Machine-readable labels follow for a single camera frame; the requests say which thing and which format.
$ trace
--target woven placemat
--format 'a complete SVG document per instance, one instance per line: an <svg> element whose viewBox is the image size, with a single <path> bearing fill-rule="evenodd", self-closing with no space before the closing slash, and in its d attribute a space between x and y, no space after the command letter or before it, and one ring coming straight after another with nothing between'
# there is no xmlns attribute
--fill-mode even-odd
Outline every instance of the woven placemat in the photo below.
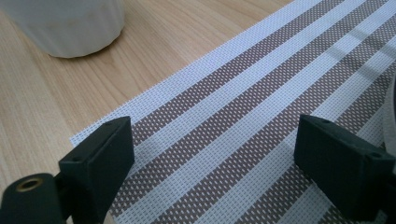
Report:
<svg viewBox="0 0 396 224"><path fill-rule="evenodd" d="M77 145L106 120L132 119L136 162L112 216L346 223L294 165L298 118L383 143L395 11L394 0L295 0L73 136ZM380 213L375 222L385 220Z"/></svg>

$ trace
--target white cup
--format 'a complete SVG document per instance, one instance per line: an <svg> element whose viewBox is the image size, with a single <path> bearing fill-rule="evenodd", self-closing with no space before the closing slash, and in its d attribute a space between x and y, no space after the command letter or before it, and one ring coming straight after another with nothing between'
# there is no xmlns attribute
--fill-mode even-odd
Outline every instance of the white cup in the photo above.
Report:
<svg viewBox="0 0 396 224"><path fill-rule="evenodd" d="M73 58L96 52L124 25L122 0L0 0L0 8L42 50Z"/></svg>

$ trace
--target white ceramic mug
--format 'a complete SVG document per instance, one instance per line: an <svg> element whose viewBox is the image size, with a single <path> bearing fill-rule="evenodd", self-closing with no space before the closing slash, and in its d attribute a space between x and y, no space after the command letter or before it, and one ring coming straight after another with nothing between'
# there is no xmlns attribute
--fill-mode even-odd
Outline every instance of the white ceramic mug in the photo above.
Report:
<svg viewBox="0 0 396 224"><path fill-rule="evenodd" d="M122 0L1 0L0 8L35 44L55 57L96 52L124 25Z"/></svg>

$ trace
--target gray stripe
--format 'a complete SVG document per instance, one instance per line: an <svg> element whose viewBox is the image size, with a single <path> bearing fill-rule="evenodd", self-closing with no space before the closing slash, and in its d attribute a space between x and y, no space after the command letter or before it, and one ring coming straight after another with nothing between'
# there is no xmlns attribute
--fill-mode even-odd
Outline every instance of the gray stripe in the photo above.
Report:
<svg viewBox="0 0 396 224"><path fill-rule="evenodd" d="M236 223L277 223L311 183L293 164Z"/></svg>
<svg viewBox="0 0 396 224"><path fill-rule="evenodd" d="M255 46L235 57L209 76L182 92L173 100L139 120L133 126L135 136L134 145L137 146L148 139L167 123L176 119L179 115L205 99L211 92L238 76L241 72L282 45L289 38L296 35L341 2L343 2L343 0L325 0L318 3L287 25L264 38L264 40L260 41Z"/></svg>
<svg viewBox="0 0 396 224"><path fill-rule="evenodd" d="M147 164L143 169L128 178L120 188L120 193L125 190L133 191L134 197L123 198L121 196L122 198L119 200L121 203L113 204L112 214L118 216L123 210L137 202L182 164L244 117L246 113L267 96L276 91L277 88L315 60L324 50L353 29L360 21L364 20L364 16L361 15L363 11L367 13L365 16L368 16L370 12L376 10L376 8L371 8L370 6L371 4L367 3L359 6L324 34L282 63L264 79L257 82L249 90ZM332 40L333 42L323 41L323 39Z"/></svg>
<svg viewBox="0 0 396 224"><path fill-rule="evenodd" d="M373 37L382 37L382 33L387 32L389 25L395 21L389 21L380 29L375 31ZM179 220L179 221L194 221L207 208L216 202L227 190L229 190L240 178L244 176L254 165L259 162L273 147L275 147L283 138L296 127L295 122L298 120L300 113L309 113L310 110L315 109L323 102L332 91L336 90L351 74L358 70L363 64L364 59L368 60L374 53L376 53L381 46L373 43L373 38L367 38L350 55L346 56L339 64L337 64L325 77L322 77L319 82L312 86L304 95L299 97L291 106L282 112L276 119L268 126L255 135L244 147L241 147L230 158L220 165L215 171L208 175L201 181L194 189L190 190L177 203L170 207L157 220ZM368 50L367 44L373 44L375 48ZM359 55L362 60L355 62L351 60L352 55ZM265 139L265 133L271 134L271 139ZM224 174L227 174L227 184L224 184ZM216 191L205 192L206 189L216 188ZM189 216L177 215L177 211L187 214Z"/></svg>
<svg viewBox="0 0 396 224"><path fill-rule="evenodd" d="M323 218L320 220L321 224L325 223L340 223L340 224L354 224L354 223L359 223L359 222L354 222L354 221L349 221L343 218L341 215L340 211L332 206L329 211L323 216Z"/></svg>

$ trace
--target wood grain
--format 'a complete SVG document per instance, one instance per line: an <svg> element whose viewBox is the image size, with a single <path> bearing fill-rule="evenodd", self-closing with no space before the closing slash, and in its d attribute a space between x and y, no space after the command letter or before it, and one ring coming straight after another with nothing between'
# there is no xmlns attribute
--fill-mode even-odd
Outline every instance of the wood grain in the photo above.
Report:
<svg viewBox="0 0 396 224"><path fill-rule="evenodd" d="M0 191L57 174L70 136L290 1L126 0L119 38L69 60L42 52L0 11Z"/></svg>

